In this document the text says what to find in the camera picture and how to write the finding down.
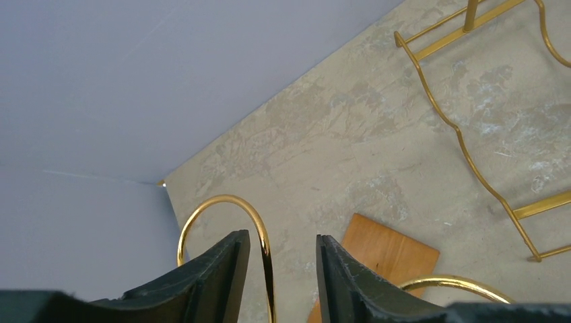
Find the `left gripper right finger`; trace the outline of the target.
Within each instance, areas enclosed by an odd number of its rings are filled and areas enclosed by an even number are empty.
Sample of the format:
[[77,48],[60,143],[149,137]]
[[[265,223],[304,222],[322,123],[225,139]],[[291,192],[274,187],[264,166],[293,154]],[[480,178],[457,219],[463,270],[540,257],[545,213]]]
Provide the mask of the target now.
[[316,238],[323,322],[569,322],[568,303],[452,303],[441,307],[377,275],[332,236]]

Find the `gold swirl wine glass rack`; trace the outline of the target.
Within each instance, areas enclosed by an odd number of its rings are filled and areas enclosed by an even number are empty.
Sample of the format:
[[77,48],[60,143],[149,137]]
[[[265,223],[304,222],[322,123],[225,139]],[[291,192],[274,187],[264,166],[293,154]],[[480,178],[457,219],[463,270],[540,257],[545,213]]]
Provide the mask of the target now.
[[[240,207],[253,222],[261,248],[268,321],[276,322],[275,283],[269,235],[257,210],[243,198],[220,194],[197,206],[182,227],[176,253],[177,265],[184,264],[184,247],[194,222],[207,208],[220,203]],[[507,295],[472,279],[454,275],[433,275],[439,251],[357,213],[350,221],[342,245],[347,247],[357,260],[363,261],[366,268],[378,275],[386,274],[390,282],[411,291],[414,296],[420,296],[425,287],[443,286],[469,291],[495,302],[512,302]]]

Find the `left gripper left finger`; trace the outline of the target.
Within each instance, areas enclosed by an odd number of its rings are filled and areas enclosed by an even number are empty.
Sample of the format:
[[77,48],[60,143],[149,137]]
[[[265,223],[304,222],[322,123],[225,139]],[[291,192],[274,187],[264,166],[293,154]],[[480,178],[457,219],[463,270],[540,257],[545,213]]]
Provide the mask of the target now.
[[200,256],[118,299],[2,290],[2,322],[237,322],[250,235],[233,231]]

